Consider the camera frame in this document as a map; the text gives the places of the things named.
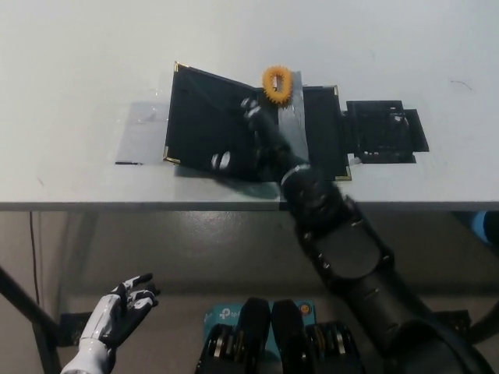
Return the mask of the white and black left hand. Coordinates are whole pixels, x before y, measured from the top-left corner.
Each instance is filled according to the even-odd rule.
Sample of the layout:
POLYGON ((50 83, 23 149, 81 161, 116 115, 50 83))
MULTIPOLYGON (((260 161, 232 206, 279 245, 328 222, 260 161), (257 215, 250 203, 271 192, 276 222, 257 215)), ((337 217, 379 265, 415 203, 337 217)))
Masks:
POLYGON ((160 291, 152 279, 152 273, 132 277, 103 296, 87 321, 80 343, 96 340, 107 349, 121 346, 158 304, 160 291))

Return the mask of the black right hand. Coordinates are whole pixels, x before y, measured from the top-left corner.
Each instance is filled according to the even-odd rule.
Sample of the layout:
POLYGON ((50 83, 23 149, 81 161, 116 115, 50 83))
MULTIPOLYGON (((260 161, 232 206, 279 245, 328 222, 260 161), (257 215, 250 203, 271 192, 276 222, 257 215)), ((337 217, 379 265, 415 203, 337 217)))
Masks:
POLYGON ((248 134, 246 145, 213 154, 211 172, 246 182, 260 182, 268 173, 271 181, 281 184, 289 175, 310 168, 308 161, 293 152, 266 108, 247 97, 241 109, 248 134))

